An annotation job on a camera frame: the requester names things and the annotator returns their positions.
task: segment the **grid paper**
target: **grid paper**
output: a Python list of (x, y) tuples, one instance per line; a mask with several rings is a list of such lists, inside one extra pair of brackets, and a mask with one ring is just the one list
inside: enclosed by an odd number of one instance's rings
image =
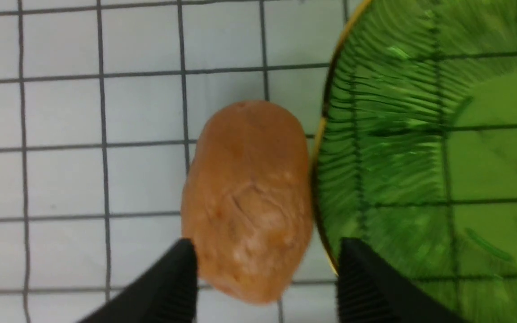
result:
[[(0, 0), (0, 323), (71, 323), (180, 232), (202, 125), (266, 99), (318, 123), (359, 0)], [(199, 323), (336, 321), (315, 233), (273, 306), (201, 282)]]

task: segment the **brown potato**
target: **brown potato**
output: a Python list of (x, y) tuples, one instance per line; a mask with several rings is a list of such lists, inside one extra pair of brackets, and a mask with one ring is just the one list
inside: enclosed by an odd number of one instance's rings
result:
[(181, 216), (201, 278), (247, 303), (279, 299), (313, 229), (299, 121), (258, 100), (217, 112), (197, 142)]

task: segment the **green glass plate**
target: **green glass plate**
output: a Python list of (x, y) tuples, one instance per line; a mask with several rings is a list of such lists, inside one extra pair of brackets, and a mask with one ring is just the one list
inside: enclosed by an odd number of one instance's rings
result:
[(517, 0), (366, 0), (312, 166), (336, 271), (360, 237), (476, 323), (517, 322)]

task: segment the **potato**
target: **potato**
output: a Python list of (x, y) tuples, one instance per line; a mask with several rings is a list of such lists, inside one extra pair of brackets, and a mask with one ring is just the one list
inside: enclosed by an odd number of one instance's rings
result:
[(239, 102), (209, 119), (183, 188), (199, 276), (246, 303), (279, 299), (313, 230), (306, 136), (287, 110)]

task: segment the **black tongs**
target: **black tongs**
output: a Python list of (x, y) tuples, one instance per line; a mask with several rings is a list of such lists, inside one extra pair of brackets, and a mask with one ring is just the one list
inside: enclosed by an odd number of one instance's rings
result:
[[(359, 239), (342, 239), (336, 282), (341, 323), (462, 323)], [(80, 323), (192, 323), (197, 256), (180, 239), (145, 274)]]

